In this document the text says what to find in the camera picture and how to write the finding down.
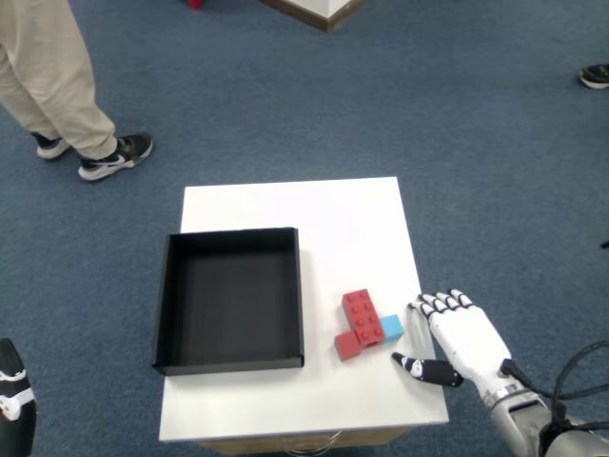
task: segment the robotic arm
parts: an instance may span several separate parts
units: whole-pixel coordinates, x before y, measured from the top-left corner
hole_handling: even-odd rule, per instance
[[[427,320],[450,364],[409,359],[396,353],[394,359],[422,381],[446,386],[458,386],[461,377],[473,381],[493,423],[515,456],[609,456],[609,441],[578,421],[561,417],[564,410],[560,410],[558,394],[553,405],[556,402],[559,411],[554,407],[551,411],[535,391],[511,374],[512,370],[507,369],[512,367],[509,349],[484,311],[462,292],[423,294],[408,307]],[[600,388],[587,389],[586,393]],[[577,396],[565,394],[560,398]],[[588,426],[594,429],[598,424]]]
[[[36,402],[28,374],[9,339],[0,339],[0,455],[28,457],[36,428]]]

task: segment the black cable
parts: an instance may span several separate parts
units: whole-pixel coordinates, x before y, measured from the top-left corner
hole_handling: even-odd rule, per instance
[[[523,386],[528,388],[529,390],[533,390],[534,392],[542,395],[546,398],[552,398],[553,393],[547,390],[542,390],[533,385],[533,382],[524,374],[524,372],[516,365],[511,359],[505,359],[501,364],[501,373],[506,375],[512,375],[516,379],[518,379]],[[587,397],[590,395],[595,395],[597,393],[604,392],[605,390],[609,390],[609,383],[601,384],[599,386],[585,388],[583,390],[576,390],[575,392],[562,393],[560,395],[560,400],[573,400],[575,398]]]
[[[580,350],[580,352],[578,352],[573,357],[571,357],[571,359],[569,360],[567,365],[560,372],[560,375],[556,381],[556,385],[554,386],[554,392],[552,394],[552,422],[555,425],[568,424],[568,421],[566,420],[566,407],[560,403],[560,392],[562,391],[562,386],[564,385],[564,382],[566,381],[567,376],[571,373],[571,371],[573,371],[573,368],[576,367],[576,365],[578,364],[578,362],[581,359],[583,359],[585,356],[587,356],[591,352],[594,352],[595,350],[598,350],[601,348],[609,348],[609,340],[597,341],[596,343],[586,346],[585,348]],[[599,427],[599,425],[606,426],[607,423],[599,422],[599,423],[581,424],[577,427],[580,430],[590,429],[589,427],[591,427],[591,426],[595,426],[596,427],[595,429],[605,428],[605,427]]]

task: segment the open black box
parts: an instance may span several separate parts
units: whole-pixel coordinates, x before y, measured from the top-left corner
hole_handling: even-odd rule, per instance
[[[298,231],[169,235],[153,366],[165,375],[305,364]]]

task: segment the nike logo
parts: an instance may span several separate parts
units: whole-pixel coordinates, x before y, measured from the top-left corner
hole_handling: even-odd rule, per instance
[[[98,167],[102,167],[102,166],[112,167],[114,165],[124,164],[126,161],[127,160],[125,160],[125,157],[123,157],[122,155],[119,155],[118,160],[115,160],[114,162],[93,162],[93,165],[96,165]]]

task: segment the white shoe sole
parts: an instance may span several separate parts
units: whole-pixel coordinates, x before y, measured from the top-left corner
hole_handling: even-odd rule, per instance
[[[593,83],[592,81],[587,81],[583,78],[583,73],[580,71],[580,81],[584,86],[587,86],[590,89],[607,89],[609,88],[609,83]]]
[[[140,157],[137,160],[129,160],[128,162],[125,162],[124,164],[121,164],[121,165],[112,165],[109,167],[106,167],[106,166],[98,167],[97,169],[95,169],[93,171],[87,171],[83,167],[80,167],[78,169],[78,175],[81,178],[83,178],[85,181],[98,181],[100,179],[104,179],[104,178],[114,174],[119,169],[132,169],[133,167],[140,164],[144,159],[146,159],[150,155],[150,152],[152,151],[152,145],[153,145],[153,143],[150,143],[150,146],[148,146],[148,149],[146,149],[146,152],[144,152],[142,155],[140,155]]]
[[[38,147],[36,154],[41,159],[54,160],[69,149],[69,144],[63,138],[57,143],[54,148],[42,149]]]

